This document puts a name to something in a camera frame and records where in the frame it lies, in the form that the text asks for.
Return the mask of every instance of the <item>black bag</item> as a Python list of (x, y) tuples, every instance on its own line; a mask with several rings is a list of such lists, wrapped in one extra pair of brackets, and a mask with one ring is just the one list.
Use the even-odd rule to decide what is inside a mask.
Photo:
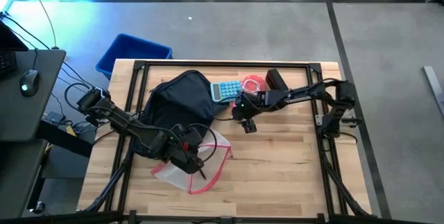
[[(196, 70), (186, 71), (173, 80), (159, 84), (151, 91), (148, 103), (140, 118), (141, 122), (161, 128), (171, 129), (180, 123), (187, 127), (200, 123), (207, 127), (213, 122), (213, 115), (224, 111), (228, 104), (212, 101), (210, 82)], [(196, 128), (201, 137), (207, 132)], [(135, 150), (143, 150), (138, 141), (132, 142)]]

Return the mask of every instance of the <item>blue calculator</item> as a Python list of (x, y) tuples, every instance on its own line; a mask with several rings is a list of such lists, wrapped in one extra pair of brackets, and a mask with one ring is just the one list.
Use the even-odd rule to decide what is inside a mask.
[(210, 88), (213, 102), (218, 103), (222, 100), (223, 102), (233, 102), (234, 97), (241, 91), (241, 81), (211, 83)]

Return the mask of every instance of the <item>black cable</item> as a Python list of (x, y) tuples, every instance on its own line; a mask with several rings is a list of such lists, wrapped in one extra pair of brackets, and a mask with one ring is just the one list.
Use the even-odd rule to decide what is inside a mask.
[(69, 64), (67, 64), (65, 61), (63, 61), (63, 64), (65, 64), (66, 66), (68, 66), (68, 68), (70, 68), (83, 82), (87, 83), (88, 85), (90, 85), (91, 87), (95, 87), (93, 86), (91, 83), (87, 82), (85, 79), (83, 79), (80, 75), (78, 75), (77, 71), (74, 70), (71, 66), (69, 66)]
[(321, 81), (324, 82), (324, 81), (327, 81), (327, 80), (340, 81), (340, 80), (337, 79), (337, 78), (324, 78), (324, 79), (322, 79)]
[(39, 55), (37, 52), (37, 49), (34, 49), (35, 51), (35, 57), (34, 57), (34, 62), (33, 62), (33, 69), (35, 69), (35, 61), (37, 61), (37, 56)]
[(11, 19), (10, 17), (6, 16), (6, 15), (0, 15), (0, 17), (4, 17), (6, 19), (9, 19), (10, 21), (14, 22), (16, 25), (18, 25), (23, 31), (25, 31), (25, 33), (28, 33), (31, 37), (35, 38), (38, 42), (40, 42), (40, 44), (43, 44), (43, 46), (45, 46), (48, 50), (51, 50), (47, 45), (45, 45), (41, 40), (37, 39), (36, 36), (32, 35), (30, 32), (28, 32), (25, 28), (23, 28), (23, 26), (21, 26), (19, 23), (17, 23), (14, 19)]
[[(60, 79), (61, 81), (63, 81), (64, 83), (67, 83), (68, 85), (71, 85), (71, 83), (68, 82), (68, 81), (66, 81), (65, 79), (63, 79), (63, 78), (61, 78), (61, 77), (57, 77), (57, 78)], [(83, 89), (80, 89), (80, 88), (75, 87), (75, 86), (74, 86), (74, 88), (78, 89), (78, 90), (81, 91), (81, 92), (85, 92), (85, 93), (86, 93), (86, 91), (84, 91)]]
[(353, 137), (353, 138), (355, 139), (356, 143), (358, 143), (358, 139), (357, 139), (357, 137), (355, 137), (355, 136), (352, 135), (352, 134), (349, 134), (349, 133), (346, 133), (346, 132), (340, 132), (339, 134), (341, 134), (341, 135), (346, 135), (346, 136), (349, 136), (349, 137)]
[(72, 126), (72, 128), (77, 128), (77, 126), (81, 123), (89, 123), (89, 121), (80, 121)]
[(213, 106), (212, 106), (211, 109), (210, 109), (210, 113), (211, 113), (212, 117), (213, 117), (214, 119), (216, 119), (217, 121), (231, 121), (231, 120), (234, 120), (232, 117), (230, 117), (229, 119), (220, 119), (220, 118), (217, 118), (216, 116), (214, 116), (214, 114), (213, 114), (213, 109), (214, 109), (214, 107), (215, 107), (216, 105), (218, 105), (218, 104), (222, 104), (222, 102), (224, 102), (225, 100), (233, 99), (233, 98), (239, 98), (239, 97), (238, 97), (238, 96), (229, 96), (229, 97), (226, 97), (226, 98), (220, 100), (220, 101), (217, 102), (217, 103), (214, 103)]
[(100, 140), (102, 140), (104, 137), (107, 137), (108, 135), (110, 135), (111, 133), (114, 133), (114, 132), (116, 132), (116, 130), (111, 130), (111, 131), (109, 131), (109, 132), (107, 132), (107, 133), (101, 135), (99, 138), (96, 139), (96, 141), (94, 141), (94, 142), (92, 143), (92, 145), (93, 145), (93, 146), (96, 145), (96, 144), (97, 144)]
[(213, 135), (213, 138), (214, 138), (214, 148), (213, 148), (213, 151), (211, 152), (211, 154), (210, 155), (208, 155), (208, 157), (207, 158), (205, 158), (202, 162), (206, 162), (206, 161), (208, 161), (214, 154), (215, 154), (215, 152), (216, 152), (216, 149), (217, 149), (217, 138), (216, 138), (216, 134), (214, 134), (214, 132), (213, 132), (213, 130), (211, 130), (210, 128), (208, 128), (207, 126), (205, 126), (205, 125), (203, 125), (203, 124), (201, 124), (201, 123), (192, 123), (192, 124), (190, 124), (190, 125), (188, 125), (186, 128), (188, 128), (188, 127), (192, 127), (192, 126), (200, 126), (200, 127), (204, 127), (204, 128), (206, 128), (212, 135)]
[(264, 111), (267, 111), (267, 110), (271, 110), (271, 109), (273, 109), (274, 107), (276, 107), (276, 105), (282, 100), (282, 99), (284, 99), (284, 98), (286, 98), (287, 97), (287, 95), (286, 96), (283, 96), (281, 99), (279, 99), (279, 100), (277, 100), (276, 101), (276, 103), (274, 103), (274, 104), (272, 104), (272, 105), (270, 105), (270, 106), (268, 106), (268, 107), (265, 107), (265, 108), (259, 108), (259, 107), (257, 107), (253, 102), (251, 102), (251, 100), (247, 97), (247, 96), (244, 96), (244, 98), (251, 104), (251, 106), (253, 107), (253, 108), (255, 108), (256, 110), (259, 110), (259, 111), (261, 111), (261, 112), (264, 112)]
[(57, 46), (57, 40), (56, 40), (56, 32), (54, 31), (54, 26), (53, 26), (53, 22), (51, 21), (51, 19), (49, 18), (48, 12), (46, 11), (46, 8), (43, 6), (43, 2), (42, 0), (39, 0), (40, 5), (42, 6), (42, 9), (44, 11), (44, 14), (46, 15), (46, 18), (49, 21), (49, 25), (51, 26), (51, 30), (53, 32), (53, 37), (54, 37), (54, 46)]
[(107, 122), (105, 122), (105, 123), (101, 123), (101, 124), (99, 124), (95, 129), (93, 129), (93, 130), (86, 130), (86, 131), (83, 131), (84, 129), (86, 129), (86, 127), (88, 127), (89, 125), (86, 125), (81, 131), (79, 131), (79, 132), (77, 132), (77, 131), (74, 131), (74, 132), (76, 132), (76, 134), (85, 134), (85, 133), (89, 133), (89, 132), (93, 132), (93, 131), (97, 131), (100, 127), (102, 127), (102, 126), (104, 126), (105, 124), (107, 124), (107, 123), (109, 123), (109, 121), (107, 121)]
[(60, 111), (62, 112), (62, 116), (64, 116), (66, 118), (65, 114), (63, 113), (62, 103), (58, 100), (58, 97), (55, 96), (52, 92), (51, 92), (51, 95), (57, 100), (57, 103), (60, 105)]
[(78, 78), (74, 78), (73, 76), (71, 76), (71, 74), (69, 74), (68, 71), (66, 71), (65, 69), (63, 69), (63, 67), (61, 67), (60, 69), (61, 69), (62, 71), (64, 71), (64, 72), (68, 75), (68, 77), (70, 77), (70, 78), (72, 78), (72, 79), (78, 81), (79, 83), (84, 83), (82, 80), (80, 80), (80, 79), (78, 79)]
[(83, 83), (74, 83), (74, 84), (71, 84), (70, 86), (68, 86), (68, 87), (66, 88), (66, 90), (65, 90), (65, 101), (67, 102), (67, 104), (68, 104), (69, 107), (71, 107), (71, 108), (77, 110), (77, 107), (75, 107), (74, 105), (72, 105), (72, 104), (69, 102), (69, 100), (68, 100), (68, 91), (69, 91), (69, 89), (71, 89), (71, 87), (73, 87), (74, 85), (82, 85), (82, 86), (84, 86), (84, 87), (86, 87), (86, 88), (88, 88), (88, 89), (89, 89), (89, 86), (86, 85), (86, 84), (83, 84)]
[(33, 43), (29, 42), (26, 38), (24, 38), (22, 35), (20, 35), (18, 32), (14, 31), (13, 29), (11, 29), (9, 26), (6, 26), (9, 28), (10, 31), (12, 31), (13, 33), (15, 33), (17, 36), (21, 37), (24, 41), (28, 42), (28, 44), (30, 44), (32, 47), (34, 47), (34, 49), (38, 49), (37, 47), (35, 47), (35, 45), (33, 45)]

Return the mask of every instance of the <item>wooden table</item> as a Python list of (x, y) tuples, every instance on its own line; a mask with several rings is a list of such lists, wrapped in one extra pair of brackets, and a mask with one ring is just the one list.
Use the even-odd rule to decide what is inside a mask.
[[(125, 106), (133, 64), (134, 60), (117, 60), (112, 73), (109, 90), (112, 100), (121, 108)], [(322, 62), (321, 66), (324, 78), (341, 78), (336, 62)], [(145, 102), (149, 91), (156, 85), (189, 69), (199, 70), (211, 82), (242, 80), (250, 74), (265, 78), (268, 70), (257, 67), (150, 66)], [(278, 71), (290, 88), (307, 85), (306, 73), (302, 69), (284, 68)], [(140, 79), (136, 84), (133, 111), (139, 84)], [(230, 110), (227, 110), (220, 117), (229, 115)], [(243, 217), (316, 217), (317, 213), (327, 213), (310, 102), (263, 113), (254, 120), (257, 132), (253, 134), (245, 134), (244, 129), (234, 121), (213, 122), (211, 127), (231, 142), (234, 158), (226, 161), (221, 177), (205, 193), (189, 195), (158, 180), (151, 175), (151, 169), (159, 161), (136, 155), (125, 211), (135, 209), (137, 214), (156, 216)], [(103, 126), (98, 130), (97, 137), (108, 131), (109, 127)], [(78, 202), (79, 209), (90, 205), (109, 180), (117, 139), (118, 134), (110, 135), (93, 148)], [(355, 141), (341, 136), (336, 140), (336, 147), (345, 185), (360, 205), (370, 212)], [(330, 184), (335, 212), (339, 213), (336, 187), (331, 181)], [(118, 184), (114, 193), (113, 209), (117, 208), (120, 187)]]

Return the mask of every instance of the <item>plastic bag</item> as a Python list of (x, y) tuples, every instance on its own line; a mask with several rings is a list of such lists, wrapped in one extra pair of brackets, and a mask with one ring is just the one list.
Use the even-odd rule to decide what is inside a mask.
[[(219, 134), (217, 131), (213, 130), (217, 139), (216, 151), (213, 156), (205, 162), (202, 172), (205, 174), (207, 179), (199, 173), (187, 174), (183, 170), (174, 166), (171, 162), (166, 164), (160, 164), (156, 166), (151, 173), (166, 182), (182, 189), (189, 194), (197, 194), (211, 189), (219, 178), (223, 164), (228, 156), (231, 154), (231, 144), (230, 142)], [(198, 149), (198, 156), (204, 160), (206, 159), (214, 148), (214, 138), (213, 135), (208, 131), (203, 142)]]
[(242, 90), (256, 94), (258, 91), (266, 90), (266, 83), (263, 78), (257, 75), (249, 75), (242, 81)]

